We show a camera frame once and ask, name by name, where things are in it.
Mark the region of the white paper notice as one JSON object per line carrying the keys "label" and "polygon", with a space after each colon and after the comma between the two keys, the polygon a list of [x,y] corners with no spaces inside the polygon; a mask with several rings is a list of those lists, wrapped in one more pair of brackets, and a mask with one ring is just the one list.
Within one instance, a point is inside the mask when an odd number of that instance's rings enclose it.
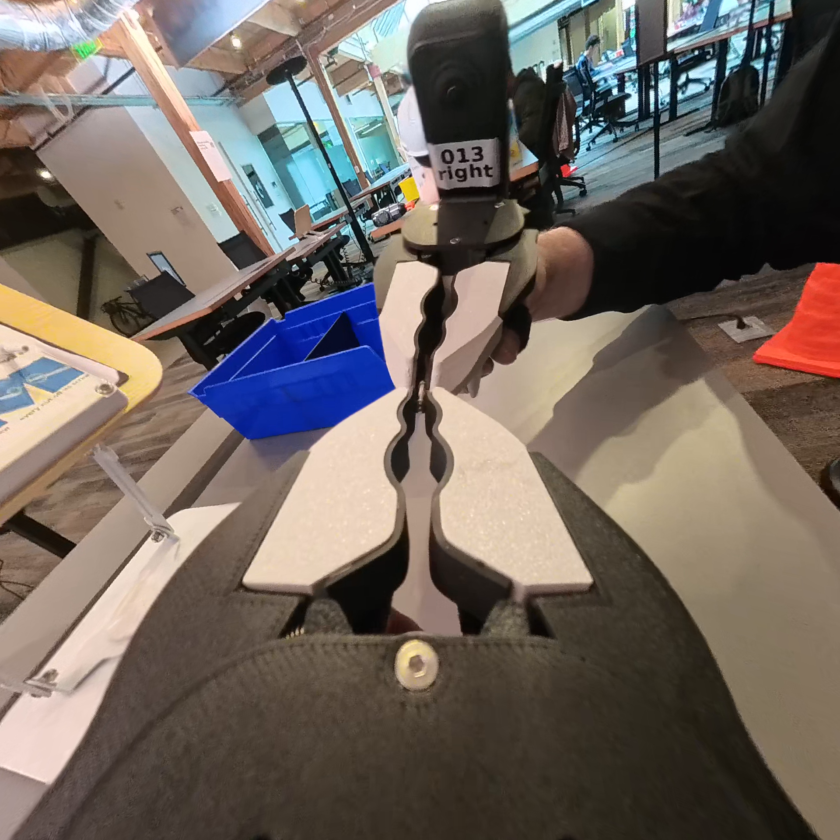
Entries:
{"label": "white paper notice", "polygon": [[204,130],[191,131],[190,135],[216,182],[232,180],[225,158],[215,144],[211,134]]}

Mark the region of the person's right forearm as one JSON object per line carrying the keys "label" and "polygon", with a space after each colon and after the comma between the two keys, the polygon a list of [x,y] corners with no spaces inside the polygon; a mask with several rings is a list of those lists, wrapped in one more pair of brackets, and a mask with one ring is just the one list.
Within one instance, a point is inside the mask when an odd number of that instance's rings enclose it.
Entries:
{"label": "person's right forearm", "polygon": [[633,312],[763,266],[838,263],[838,14],[768,104],[707,154],[595,205],[569,223],[589,248],[588,281],[550,318]]}

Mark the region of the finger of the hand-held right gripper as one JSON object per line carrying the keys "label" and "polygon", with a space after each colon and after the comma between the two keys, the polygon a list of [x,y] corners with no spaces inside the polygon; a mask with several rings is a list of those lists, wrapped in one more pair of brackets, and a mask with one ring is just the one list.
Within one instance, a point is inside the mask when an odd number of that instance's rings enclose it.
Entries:
{"label": "finger of the hand-held right gripper", "polygon": [[429,389],[457,395],[476,393],[481,372],[502,330],[500,307],[508,282],[508,262],[483,262],[453,279],[453,310],[432,359]]}
{"label": "finger of the hand-held right gripper", "polygon": [[420,261],[396,264],[380,313],[385,365],[396,388],[413,390],[427,296],[438,285],[438,270]]}

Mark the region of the black bicycle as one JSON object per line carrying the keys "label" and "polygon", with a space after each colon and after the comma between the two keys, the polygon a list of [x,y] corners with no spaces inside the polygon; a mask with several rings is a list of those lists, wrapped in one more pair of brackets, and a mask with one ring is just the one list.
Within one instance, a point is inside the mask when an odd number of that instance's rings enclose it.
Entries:
{"label": "black bicycle", "polygon": [[148,322],[147,313],[136,301],[121,297],[104,301],[101,311],[108,315],[113,328],[128,338],[144,329]]}

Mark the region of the floor power outlet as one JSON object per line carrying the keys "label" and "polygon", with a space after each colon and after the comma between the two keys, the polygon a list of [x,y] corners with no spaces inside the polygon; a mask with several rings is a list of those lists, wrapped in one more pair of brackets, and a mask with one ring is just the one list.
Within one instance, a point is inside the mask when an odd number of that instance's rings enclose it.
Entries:
{"label": "floor power outlet", "polygon": [[738,316],[720,322],[717,326],[735,343],[766,340],[775,335],[774,330],[760,318],[754,316]]}

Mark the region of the black backpack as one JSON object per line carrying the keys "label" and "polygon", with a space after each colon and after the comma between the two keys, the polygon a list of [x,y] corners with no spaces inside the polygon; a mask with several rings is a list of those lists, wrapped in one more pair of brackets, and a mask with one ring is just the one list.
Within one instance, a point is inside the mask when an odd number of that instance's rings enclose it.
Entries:
{"label": "black backpack", "polygon": [[741,64],[722,82],[713,123],[727,128],[749,119],[759,110],[760,74],[750,63]]}

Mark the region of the silver air duct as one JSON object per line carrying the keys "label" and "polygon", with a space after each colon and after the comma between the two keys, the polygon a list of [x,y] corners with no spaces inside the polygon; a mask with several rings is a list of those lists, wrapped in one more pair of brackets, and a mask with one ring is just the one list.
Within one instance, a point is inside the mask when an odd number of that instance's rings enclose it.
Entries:
{"label": "silver air duct", "polygon": [[92,41],[137,1],[1,2],[1,49],[51,52]]}

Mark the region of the blue plastic bin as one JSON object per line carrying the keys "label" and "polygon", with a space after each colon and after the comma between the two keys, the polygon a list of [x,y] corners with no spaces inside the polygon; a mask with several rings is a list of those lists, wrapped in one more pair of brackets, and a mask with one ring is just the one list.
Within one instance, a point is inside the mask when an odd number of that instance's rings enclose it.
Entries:
{"label": "blue plastic bin", "polygon": [[267,321],[190,394],[254,440],[334,426],[393,389],[367,283]]}

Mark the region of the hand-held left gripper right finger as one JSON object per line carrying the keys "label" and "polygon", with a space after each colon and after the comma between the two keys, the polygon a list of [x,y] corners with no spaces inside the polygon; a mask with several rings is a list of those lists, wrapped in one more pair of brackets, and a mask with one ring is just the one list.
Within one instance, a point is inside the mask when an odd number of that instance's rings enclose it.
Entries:
{"label": "hand-held left gripper right finger", "polygon": [[427,394],[429,564],[450,601],[587,592],[580,551],[527,447],[443,388]]}

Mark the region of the black office chair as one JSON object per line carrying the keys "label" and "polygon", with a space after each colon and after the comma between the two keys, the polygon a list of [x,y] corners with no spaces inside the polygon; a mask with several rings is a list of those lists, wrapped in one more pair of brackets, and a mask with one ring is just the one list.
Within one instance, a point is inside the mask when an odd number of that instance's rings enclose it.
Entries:
{"label": "black office chair", "polygon": [[[168,271],[129,290],[129,294],[152,316],[153,322],[168,316],[181,305],[196,300],[196,295]],[[166,330],[154,336],[153,340],[176,337],[194,361],[211,369],[220,358],[230,354],[270,317],[260,309],[250,311],[242,308],[237,313],[231,313],[229,303],[186,325]]]}
{"label": "black office chair", "polygon": [[244,270],[267,258],[266,253],[246,232],[238,232],[217,245],[238,270]]}

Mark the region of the black floor lamp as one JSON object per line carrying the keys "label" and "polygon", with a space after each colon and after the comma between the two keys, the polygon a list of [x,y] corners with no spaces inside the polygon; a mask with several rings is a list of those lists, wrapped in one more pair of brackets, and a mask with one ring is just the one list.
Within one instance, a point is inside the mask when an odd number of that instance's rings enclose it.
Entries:
{"label": "black floor lamp", "polygon": [[270,70],[266,76],[266,80],[270,87],[276,87],[284,82],[289,85],[292,94],[298,102],[302,115],[306,120],[307,126],[310,129],[310,133],[312,135],[312,138],[314,139],[316,147],[318,148],[318,151],[320,152],[321,157],[323,158],[323,161],[328,168],[328,171],[332,177],[336,189],[339,192],[339,197],[342,201],[343,208],[346,210],[346,214],[348,215],[353,235],[355,236],[357,244],[360,247],[362,255],[364,256],[367,262],[373,264],[375,258],[373,252],[371,251],[370,243],[368,242],[362,230],[360,222],[355,214],[355,211],[353,210],[352,202],[343,187],[338,173],[335,171],[331,159],[329,158],[329,154],[321,140],[320,133],[314,124],[308,106],[298,89],[296,76],[307,68],[308,62],[304,56],[294,56],[282,61],[278,66]]}

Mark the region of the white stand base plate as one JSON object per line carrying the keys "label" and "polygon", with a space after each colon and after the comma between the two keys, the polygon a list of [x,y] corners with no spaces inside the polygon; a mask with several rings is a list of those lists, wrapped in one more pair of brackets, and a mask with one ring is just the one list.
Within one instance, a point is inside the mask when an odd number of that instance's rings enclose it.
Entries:
{"label": "white stand base plate", "polygon": [[127,647],[154,601],[237,503],[179,511],[172,538],[147,538],[37,677],[55,671],[48,696],[22,695],[2,718],[2,770],[52,784],[80,746]]}

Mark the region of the brown office desk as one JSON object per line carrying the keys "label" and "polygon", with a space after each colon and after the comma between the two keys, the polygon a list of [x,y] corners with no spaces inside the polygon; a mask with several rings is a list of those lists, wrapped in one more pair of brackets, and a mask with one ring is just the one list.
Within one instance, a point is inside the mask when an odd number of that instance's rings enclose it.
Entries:
{"label": "brown office desk", "polygon": [[209,319],[208,324],[214,326],[226,314],[234,317],[265,291],[273,288],[277,280],[267,275],[279,266],[287,266],[287,257],[291,255],[291,251],[289,248],[239,270],[152,322],[132,336],[131,340],[142,343],[176,337],[195,362],[207,371],[212,370],[218,357],[211,355],[205,349],[204,343],[196,337],[196,330],[201,322]]}
{"label": "brown office desk", "polygon": [[317,264],[324,264],[327,270],[327,284],[336,288],[350,283],[350,274],[344,268],[343,250],[350,242],[349,237],[333,227],[321,233],[305,236],[285,253],[284,260],[290,266],[290,282],[299,291],[313,277]]}

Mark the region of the orange traffic cone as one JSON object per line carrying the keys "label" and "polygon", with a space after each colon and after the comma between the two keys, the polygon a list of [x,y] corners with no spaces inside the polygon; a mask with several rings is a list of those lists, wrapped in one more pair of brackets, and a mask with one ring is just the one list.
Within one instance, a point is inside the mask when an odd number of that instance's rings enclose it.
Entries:
{"label": "orange traffic cone", "polygon": [[839,378],[839,265],[814,267],[791,321],[762,344],[752,360]]}

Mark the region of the clear acrylic board stand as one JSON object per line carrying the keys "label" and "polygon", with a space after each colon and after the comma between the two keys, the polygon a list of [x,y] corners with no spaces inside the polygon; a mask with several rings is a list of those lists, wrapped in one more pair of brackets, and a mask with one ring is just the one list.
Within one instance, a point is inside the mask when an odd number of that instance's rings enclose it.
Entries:
{"label": "clear acrylic board stand", "polygon": [[141,607],[149,607],[152,603],[152,584],[161,578],[161,568],[174,561],[179,552],[180,539],[173,526],[123,468],[116,453],[110,447],[98,444],[91,455],[122,494],[139,510],[150,529],[154,551],[121,602],[113,607],[109,617],[93,624],[88,637],[71,648],[67,667],[49,668],[40,675],[26,679],[2,675],[2,689],[14,694],[37,698],[51,697],[57,693],[69,695],[100,665],[120,656],[140,624]]}

